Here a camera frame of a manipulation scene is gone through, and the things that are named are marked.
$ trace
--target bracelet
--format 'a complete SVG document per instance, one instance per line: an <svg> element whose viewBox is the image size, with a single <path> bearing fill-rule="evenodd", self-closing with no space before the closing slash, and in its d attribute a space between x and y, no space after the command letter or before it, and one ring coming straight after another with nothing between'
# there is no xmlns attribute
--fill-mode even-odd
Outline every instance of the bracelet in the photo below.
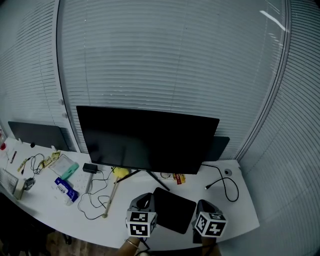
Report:
<svg viewBox="0 0 320 256"><path fill-rule="evenodd" d="M136 246L133 242L131 242L129 239L125 239L125 242L128 242L129 244L131 244L132 246L134 246L138 251L140 251L139 247Z"/></svg>

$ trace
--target wooden stick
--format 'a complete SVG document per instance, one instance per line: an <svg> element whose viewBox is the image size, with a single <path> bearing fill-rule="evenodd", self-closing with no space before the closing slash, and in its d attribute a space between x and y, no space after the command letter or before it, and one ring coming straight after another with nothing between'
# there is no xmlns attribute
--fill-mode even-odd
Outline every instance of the wooden stick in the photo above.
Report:
<svg viewBox="0 0 320 256"><path fill-rule="evenodd" d="M115 196L115 193L116 193L116 188L118 186L118 183L117 183L118 180L119 180L119 177L117 177L115 179L115 182L114 182L114 185L113 185L113 189L112 189L111 195L109 197L108 205L106 206L104 214L102 215L102 218L104 218L104 219L108 216L108 211L110 209L111 202L114 199L114 196Z"/></svg>

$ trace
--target white desk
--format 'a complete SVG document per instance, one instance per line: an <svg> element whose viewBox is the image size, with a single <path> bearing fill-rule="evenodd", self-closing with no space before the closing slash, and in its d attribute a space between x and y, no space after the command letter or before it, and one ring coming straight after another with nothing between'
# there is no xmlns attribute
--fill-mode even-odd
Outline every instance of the white desk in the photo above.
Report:
<svg viewBox="0 0 320 256"><path fill-rule="evenodd" d="M20 144L17 140L8 138L6 140L9 162L4 152L0 153L0 167L16 176L17 178L30 178L33 172L30 170L30 162L27 163L22 176L17 172L18 167L25 158L34 156L37 153L42 153L45 156L50 156L53 150L51 148L35 146L31 148L29 144ZM17 151L12 164L10 160L14 151ZM66 156L75 162L78 162L79 169L77 172L82 172L84 163L90 162L88 154L76 152L63 152ZM39 157L36 161L36 166L41 160ZM239 199L236 202L229 202L226 199L222 182L217 182L210 189L205 190L204 187L220 178L218 170L211 167L202 166L197 175L186 175L186 183L177 185L173 180L164 180L163 182L170 188L170 192L198 202L200 199L207 200L219 209L228 218L228 225L221 239L218 242L234 238L249 232L259 227L259 221L256 215L254 205L249 195L248 189L239 169L236 160L206 162L206 164L218 166L224 173L226 168L232 170L232 179L236 182L239 188ZM110 173L111 169L104 166L104 177ZM102 177L102 174L97 173L93 178ZM78 210L77 201L71 206L63 205L53 197L50 184L55 180L56 174L46 168L40 175L35 176L35 184L29 191L23 193L20 201L15 200L12 195L5 193L15 204L21 207L24 211L32 215L37 220L60 231L71 237L81 239L90 243L103 245L107 247L119 248L124 240L128 238L127 229L125 226L125 218L130 202L148 192L153 192L160 185L145 172L140 172L119 183L115 193L114 200L108 213L108 217L102 217L96 220L87 220L82 212ZM226 189L231 199L236 196L236 188L226 180ZM103 181L95 181L92 192L97 191L105 185ZM113 182L110 182L108 187L102 190L98 195L110 195ZM99 205L96 197L93 203ZM93 218L104 212L104 208L94 209L90 203L88 196L83 197L81 209L84 210L88 217ZM153 251L179 250L192 247L198 247L199 244L193 244L193 231L191 224L186 234L180 234L169 230L165 227L157 225L147 243Z"/></svg>

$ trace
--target computer monitor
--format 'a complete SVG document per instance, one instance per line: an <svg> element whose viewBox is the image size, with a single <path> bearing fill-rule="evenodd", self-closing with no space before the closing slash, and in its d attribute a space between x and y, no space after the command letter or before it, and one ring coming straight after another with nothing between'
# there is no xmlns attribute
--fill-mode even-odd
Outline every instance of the computer monitor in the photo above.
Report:
<svg viewBox="0 0 320 256"><path fill-rule="evenodd" d="M196 174L219 119L153 110L77 106L95 164L162 173Z"/></svg>
<svg viewBox="0 0 320 256"><path fill-rule="evenodd" d="M22 142L34 143L38 146L69 151L60 127L26 122L8 122L14 137Z"/></svg>

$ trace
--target monitor stand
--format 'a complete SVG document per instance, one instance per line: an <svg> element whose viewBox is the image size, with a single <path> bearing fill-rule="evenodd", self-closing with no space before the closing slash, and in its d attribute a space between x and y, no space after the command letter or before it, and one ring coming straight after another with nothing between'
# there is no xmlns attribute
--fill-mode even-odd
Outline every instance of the monitor stand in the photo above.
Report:
<svg viewBox="0 0 320 256"><path fill-rule="evenodd" d="M125 179L127 179L127 178L129 178L129 177L131 177L131 176L133 176L135 174L137 174L138 172L141 172L141 171L142 170L135 170L134 172L128 174L127 176L119 179L116 183L119 183L119 182L121 182L121 181L123 181L123 180L125 180ZM145 170L145 172L147 172L152 178L154 178L157 182L159 182L166 190L170 191L170 189L161 180L159 180L158 177L156 175L154 175L151 171Z"/></svg>

